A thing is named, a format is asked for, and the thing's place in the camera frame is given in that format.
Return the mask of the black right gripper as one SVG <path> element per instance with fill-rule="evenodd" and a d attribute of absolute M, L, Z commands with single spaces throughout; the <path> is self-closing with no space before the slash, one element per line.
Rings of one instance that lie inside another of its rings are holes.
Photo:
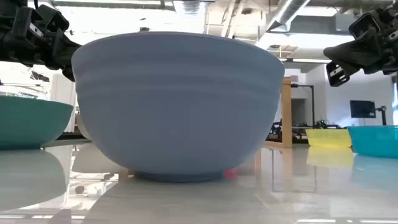
<path fill-rule="evenodd" d="M 369 29 L 353 41 L 323 50 L 332 61 L 326 64 L 330 86 L 338 87 L 350 80 L 344 70 L 372 70 L 384 75 L 398 72 L 398 2 L 376 9 L 372 16 L 377 32 Z"/>

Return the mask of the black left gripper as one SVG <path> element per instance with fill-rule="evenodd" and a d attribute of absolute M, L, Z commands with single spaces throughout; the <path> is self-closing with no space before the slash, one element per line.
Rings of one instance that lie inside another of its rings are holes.
<path fill-rule="evenodd" d="M 61 69 L 75 82 L 72 56 L 81 45 L 61 30 L 52 32 L 49 41 L 45 26 L 53 16 L 53 7 L 33 2 L 34 7 L 29 7 L 28 0 L 0 0 L 0 62 Z"/>

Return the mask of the white bowl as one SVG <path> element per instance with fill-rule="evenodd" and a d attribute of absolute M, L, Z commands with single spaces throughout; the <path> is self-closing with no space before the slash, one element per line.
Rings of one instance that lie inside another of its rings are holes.
<path fill-rule="evenodd" d="M 85 138 L 91 140 L 91 136 L 90 136 L 90 134 L 88 133 L 88 131 L 86 130 L 85 125 L 83 124 L 83 120 L 82 120 L 82 118 L 81 118 L 81 114 L 76 114 L 76 115 L 75 115 L 75 118 L 76 118 L 76 124 L 77 124 L 77 126 L 78 126 L 78 129 L 79 129 L 80 133 L 81 133 Z"/>

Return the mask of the dark teal bowl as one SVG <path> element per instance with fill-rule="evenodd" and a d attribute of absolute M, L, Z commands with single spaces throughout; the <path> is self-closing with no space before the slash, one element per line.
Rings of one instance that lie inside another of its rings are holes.
<path fill-rule="evenodd" d="M 57 101 L 0 96 L 0 151 L 38 149 L 68 126 L 73 106 Z"/>

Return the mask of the yellow bowl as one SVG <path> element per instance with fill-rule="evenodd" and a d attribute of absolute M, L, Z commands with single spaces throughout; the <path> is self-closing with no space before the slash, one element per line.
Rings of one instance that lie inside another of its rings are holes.
<path fill-rule="evenodd" d="M 347 129 L 307 129 L 308 143 L 313 147 L 351 147 L 351 137 Z"/>

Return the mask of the cyan bowl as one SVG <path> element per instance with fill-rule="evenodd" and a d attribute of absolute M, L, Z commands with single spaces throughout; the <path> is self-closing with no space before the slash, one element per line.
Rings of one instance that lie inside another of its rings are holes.
<path fill-rule="evenodd" d="M 348 127 L 354 152 L 363 156 L 398 158 L 398 126 Z"/>

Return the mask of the blue bowl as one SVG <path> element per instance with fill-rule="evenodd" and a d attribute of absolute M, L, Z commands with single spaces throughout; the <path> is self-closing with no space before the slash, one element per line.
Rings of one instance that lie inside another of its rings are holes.
<path fill-rule="evenodd" d="M 215 179 L 261 148 L 283 63 L 252 44 L 184 32 L 113 35 L 72 56 L 78 106 L 96 147 L 140 177 Z"/>

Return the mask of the pink bowl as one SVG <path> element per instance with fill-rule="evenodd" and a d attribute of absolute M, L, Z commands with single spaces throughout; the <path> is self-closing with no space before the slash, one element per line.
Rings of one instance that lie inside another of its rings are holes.
<path fill-rule="evenodd" d="M 237 169 L 228 169 L 223 172 L 223 177 L 225 179 L 236 181 L 238 179 Z"/>

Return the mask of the dark wall monitor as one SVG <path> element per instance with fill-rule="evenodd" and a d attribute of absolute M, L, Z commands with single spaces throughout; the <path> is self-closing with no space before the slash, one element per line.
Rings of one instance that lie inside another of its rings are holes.
<path fill-rule="evenodd" d="M 376 107 L 373 101 L 350 100 L 349 105 L 352 118 L 376 117 Z"/>

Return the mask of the silver ventilation duct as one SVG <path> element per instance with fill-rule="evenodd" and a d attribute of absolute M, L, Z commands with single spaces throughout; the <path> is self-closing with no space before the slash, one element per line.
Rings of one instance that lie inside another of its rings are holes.
<path fill-rule="evenodd" d="M 303 9 L 310 1 L 280 0 L 277 9 L 268 13 L 266 17 L 266 31 L 289 31 L 291 23 L 297 17 L 299 10 Z"/>

